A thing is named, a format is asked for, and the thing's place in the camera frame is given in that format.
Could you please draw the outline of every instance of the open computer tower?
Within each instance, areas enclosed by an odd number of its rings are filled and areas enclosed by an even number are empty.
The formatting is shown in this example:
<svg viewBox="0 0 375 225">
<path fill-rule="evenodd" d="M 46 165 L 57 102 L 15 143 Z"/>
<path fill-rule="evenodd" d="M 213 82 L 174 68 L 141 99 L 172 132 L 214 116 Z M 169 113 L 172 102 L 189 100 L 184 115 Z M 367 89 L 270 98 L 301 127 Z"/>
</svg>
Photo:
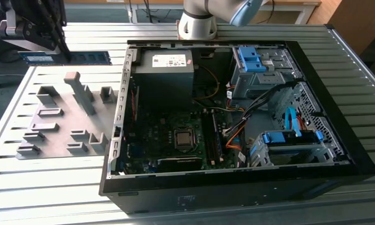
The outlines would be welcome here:
<svg viewBox="0 0 375 225">
<path fill-rule="evenodd" d="M 305 200 L 373 175 L 297 42 L 128 42 L 100 183 L 125 213 Z"/>
</svg>

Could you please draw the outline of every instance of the label sticker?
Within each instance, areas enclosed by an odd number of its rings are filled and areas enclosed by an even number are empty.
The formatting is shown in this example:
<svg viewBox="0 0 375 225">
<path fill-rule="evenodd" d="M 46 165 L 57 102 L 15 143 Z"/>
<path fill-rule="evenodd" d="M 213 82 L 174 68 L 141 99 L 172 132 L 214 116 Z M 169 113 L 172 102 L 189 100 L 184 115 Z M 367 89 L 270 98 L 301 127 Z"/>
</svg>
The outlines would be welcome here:
<svg viewBox="0 0 375 225">
<path fill-rule="evenodd" d="M 262 65 L 273 65 L 272 60 L 262 60 Z"/>
<path fill-rule="evenodd" d="M 26 56 L 27 60 L 29 61 L 53 61 L 51 57 L 50 56 Z"/>
<path fill-rule="evenodd" d="M 238 159 L 241 160 L 241 162 L 245 162 L 245 156 L 242 155 L 241 152 L 238 152 L 237 157 L 238 157 Z"/>
<path fill-rule="evenodd" d="M 152 57 L 152 67 L 185 67 L 185 55 L 154 55 Z"/>
<path fill-rule="evenodd" d="M 226 98 L 232 99 L 232 92 L 229 90 L 226 90 Z"/>
<path fill-rule="evenodd" d="M 186 195 L 186 196 L 178 196 L 177 197 L 177 206 L 189 206 L 192 203 L 196 201 L 196 196 L 194 195 Z"/>
</svg>

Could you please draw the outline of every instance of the power supply label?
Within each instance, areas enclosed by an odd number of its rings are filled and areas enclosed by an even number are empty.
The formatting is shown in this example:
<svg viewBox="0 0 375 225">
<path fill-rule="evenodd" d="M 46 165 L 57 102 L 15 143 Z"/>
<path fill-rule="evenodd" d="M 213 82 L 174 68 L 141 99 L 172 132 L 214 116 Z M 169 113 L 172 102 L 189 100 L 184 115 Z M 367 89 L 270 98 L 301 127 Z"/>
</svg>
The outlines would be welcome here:
<svg viewBox="0 0 375 225">
<path fill-rule="evenodd" d="M 185 55 L 153 55 L 152 67 L 185 67 Z"/>
</svg>

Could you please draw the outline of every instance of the wooden cabinet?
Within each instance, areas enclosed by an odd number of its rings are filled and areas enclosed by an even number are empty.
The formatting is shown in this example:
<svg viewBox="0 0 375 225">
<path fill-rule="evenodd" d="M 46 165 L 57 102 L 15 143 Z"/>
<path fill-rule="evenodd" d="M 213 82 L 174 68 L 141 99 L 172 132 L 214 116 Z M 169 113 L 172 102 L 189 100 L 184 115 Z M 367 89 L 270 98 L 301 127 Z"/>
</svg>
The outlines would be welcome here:
<svg viewBox="0 0 375 225">
<path fill-rule="evenodd" d="M 375 38 L 375 0 L 321 0 L 308 24 L 331 24 L 356 54 Z"/>
</svg>

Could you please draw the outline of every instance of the yellow wire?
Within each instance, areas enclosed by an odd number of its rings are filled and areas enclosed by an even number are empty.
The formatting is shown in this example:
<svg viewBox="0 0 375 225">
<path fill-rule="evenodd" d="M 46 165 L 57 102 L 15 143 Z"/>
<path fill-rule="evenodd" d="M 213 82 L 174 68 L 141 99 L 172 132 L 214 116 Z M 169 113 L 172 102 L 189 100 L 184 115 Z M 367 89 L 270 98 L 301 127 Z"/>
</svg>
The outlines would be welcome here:
<svg viewBox="0 0 375 225">
<path fill-rule="evenodd" d="M 214 96 L 214 95 L 217 94 L 217 91 L 218 91 L 218 81 L 217 81 L 217 77 L 216 77 L 214 74 L 209 71 L 209 69 L 208 69 L 206 67 L 204 67 L 204 66 L 200 66 L 200 67 L 202 67 L 204 70 L 206 70 L 206 72 L 212 75 L 212 77 L 213 77 L 213 79 L 214 79 L 214 82 L 217 83 L 217 88 L 216 88 L 214 92 L 213 92 L 210 95 L 202 96 L 202 97 L 194 97 L 194 98 L 193 98 L 194 100 L 202 100 L 202 99 L 210 98 L 212 96 Z"/>
</svg>

